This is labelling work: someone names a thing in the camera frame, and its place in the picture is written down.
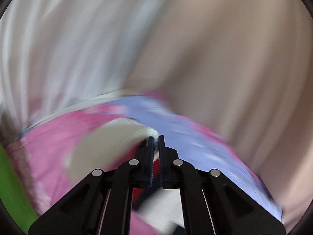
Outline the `white red black knit sweater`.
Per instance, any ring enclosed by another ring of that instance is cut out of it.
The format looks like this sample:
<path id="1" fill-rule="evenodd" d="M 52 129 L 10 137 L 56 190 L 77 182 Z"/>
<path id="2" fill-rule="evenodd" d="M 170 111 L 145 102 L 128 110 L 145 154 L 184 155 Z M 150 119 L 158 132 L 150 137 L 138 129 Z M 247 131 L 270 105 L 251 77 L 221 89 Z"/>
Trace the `white red black knit sweater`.
<path id="1" fill-rule="evenodd" d="M 151 137 L 157 142 L 156 129 L 129 118 L 114 119 L 87 133 L 64 160 L 70 185 L 78 183 L 94 169 L 110 171 L 133 159 L 139 145 Z M 159 152 L 154 152 L 152 186 L 134 189 L 130 234 L 184 234 L 183 211 L 177 189 L 160 185 Z"/>

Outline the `pink floral bed sheet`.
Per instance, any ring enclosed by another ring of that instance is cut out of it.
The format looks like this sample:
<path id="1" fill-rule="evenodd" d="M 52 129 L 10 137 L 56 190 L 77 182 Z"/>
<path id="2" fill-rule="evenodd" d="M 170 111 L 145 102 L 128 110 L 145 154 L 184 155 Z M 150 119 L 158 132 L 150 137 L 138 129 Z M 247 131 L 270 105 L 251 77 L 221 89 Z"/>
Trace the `pink floral bed sheet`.
<path id="1" fill-rule="evenodd" d="M 69 107 L 25 130 L 4 147 L 38 218 L 81 181 L 69 184 L 64 160 L 83 136 L 118 118 L 156 129 L 159 137 L 164 137 L 165 146 L 175 149 L 181 160 L 205 172 L 220 170 L 282 223 L 281 208 L 231 147 L 210 129 L 174 114 L 155 94 Z M 159 152 L 158 139 L 154 152 Z"/>

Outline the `green plush pillow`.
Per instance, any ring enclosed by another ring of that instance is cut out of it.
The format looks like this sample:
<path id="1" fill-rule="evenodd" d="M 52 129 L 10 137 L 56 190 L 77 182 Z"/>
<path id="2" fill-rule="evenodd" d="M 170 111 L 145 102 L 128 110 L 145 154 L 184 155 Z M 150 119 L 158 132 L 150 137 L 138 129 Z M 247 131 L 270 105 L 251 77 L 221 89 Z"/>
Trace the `green plush pillow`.
<path id="1" fill-rule="evenodd" d="M 33 209 L 10 158 L 1 147 L 1 222 L 6 234 L 28 234 L 38 215 Z"/>

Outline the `beige curtain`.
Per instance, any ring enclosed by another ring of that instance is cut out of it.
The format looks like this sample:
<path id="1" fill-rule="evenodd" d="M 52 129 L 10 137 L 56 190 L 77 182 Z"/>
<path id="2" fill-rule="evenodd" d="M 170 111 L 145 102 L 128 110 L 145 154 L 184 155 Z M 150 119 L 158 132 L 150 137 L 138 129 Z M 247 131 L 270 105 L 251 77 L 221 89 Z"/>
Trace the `beige curtain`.
<path id="1" fill-rule="evenodd" d="M 299 230 L 312 210 L 312 0 L 170 0 L 125 88 L 220 134 Z"/>

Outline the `white satin curtain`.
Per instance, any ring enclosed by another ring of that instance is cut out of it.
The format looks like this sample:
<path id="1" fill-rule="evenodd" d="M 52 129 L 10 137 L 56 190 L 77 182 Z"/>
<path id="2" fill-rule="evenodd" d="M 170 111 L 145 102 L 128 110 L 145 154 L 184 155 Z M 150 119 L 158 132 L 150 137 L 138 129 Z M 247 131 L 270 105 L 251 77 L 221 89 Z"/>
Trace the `white satin curtain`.
<path id="1" fill-rule="evenodd" d="M 12 0 L 1 18 L 1 117 L 21 131 L 117 90 L 166 0 Z"/>

